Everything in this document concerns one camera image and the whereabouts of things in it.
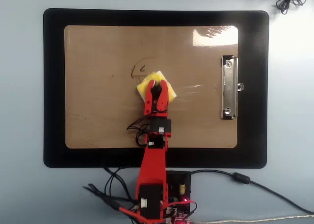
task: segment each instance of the metal clip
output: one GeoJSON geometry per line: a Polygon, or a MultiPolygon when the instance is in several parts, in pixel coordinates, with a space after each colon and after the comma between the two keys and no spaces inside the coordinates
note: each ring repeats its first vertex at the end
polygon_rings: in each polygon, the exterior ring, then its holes
{"type": "Polygon", "coordinates": [[[221,118],[232,120],[237,117],[237,93],[244,90],[242,83],[237,82],[237,58],[222,57],[222,109],[221,118]]]}

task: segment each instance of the yellow object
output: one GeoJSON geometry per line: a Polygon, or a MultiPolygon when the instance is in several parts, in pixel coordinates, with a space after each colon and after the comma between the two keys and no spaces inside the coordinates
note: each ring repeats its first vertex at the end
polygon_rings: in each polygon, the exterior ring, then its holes
{"type": "Polygon", "coordinates": [[[169,104],[174,100],[174,98],[176,98],[176,93],[173,90],[173,88],[171,87],[171,84],[166,80],[165,76],[163,76],[163,74],[161,73],[161,71],[157,71],[152,72],[150,75],[146,76],[145,79],[143,79],[143,81],[138,84],[137,86],[137,90],[140,93],[141,97],[143,98],[144,102],[146,100],[146,92],[147,92],[147,86],[149,81],[151,81],[152,79],[156,80],[157,85],[159,85],[160,81],[163,79],[167,82],[167,86],[168,86],[168,94],[169,94],[169,104]]]}
{"type": "Polygon", "coordinates": [[[185,194],[185,184],[180,184],[180,195],[184,195],[185,194]]]}

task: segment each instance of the yellow sponge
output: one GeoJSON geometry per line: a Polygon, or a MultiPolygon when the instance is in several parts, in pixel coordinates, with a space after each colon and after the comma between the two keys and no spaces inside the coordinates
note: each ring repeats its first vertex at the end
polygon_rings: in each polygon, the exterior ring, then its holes
{"type": "Polygon", "coordinates": [[[173,101],[174,98],[176,98],[176,93],[175,91],[173,91],[173,88],[171,87],[171,84],[166,80],[165,76],[163,76],[163,74],[161,73],[161,71],[157,71],[152,72],[150,75],[146,76],[145,79],[143,79],[143,81],[138,84],[137,86],[137,90],[140,93],[141,97],[143,98],[143,100],[146,100],[146,92],[147,92],[147,86],[149,81],[151,81],[152,79],[156,80],[157,85],[159,85],[160,81],[163,79],[167,82],[167,86],[168,86],[168,94],[169,94],[169,104],[173,101]]]}

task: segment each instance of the handwritten mark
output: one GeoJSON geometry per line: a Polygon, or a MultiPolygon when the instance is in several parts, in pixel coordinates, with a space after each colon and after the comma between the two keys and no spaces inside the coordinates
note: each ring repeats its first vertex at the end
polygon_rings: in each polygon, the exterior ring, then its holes
{"type": "MultiPolygon", "coordinates": [[[[132,70],[131,70],[131,78],[137,77],[137,78],[140,80],[139,77],[146,77],[146,76],[147,76],[147,75],[134,75],[134,74],[133,74],[133,73],[134,73],[134,70],[135,70],[135,68],[138,66],[138,64],[139,64],[141,61],[146,60],[146,59],[153,59],[153,57],[145,57],[145,58],[142,58],[142,59],[140,59],[139,61],[137,61],[136,64],[133,66],[132,70]]],[[[145,67],[146,67],[146,65],[143,65],[139,71],[140,71],[140,72],[145,72],[145,67]]]]}

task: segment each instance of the clipboard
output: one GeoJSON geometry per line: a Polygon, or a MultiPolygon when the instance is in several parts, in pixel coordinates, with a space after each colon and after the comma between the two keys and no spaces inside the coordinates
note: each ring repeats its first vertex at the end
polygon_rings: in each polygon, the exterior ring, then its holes
{"type": "Polygon", "coordinates": [[[236,146],[236,117],[221,117],[236,108],[222,106],[232,95],[223,94],[222,58],[237,60],[235,26],[68,25],[64,33],[67,147],[136,148],[135,132],[126,131],[144,114],[136,86],[157,71],[177,94],[168,107],[170,148],[236,146]]]}

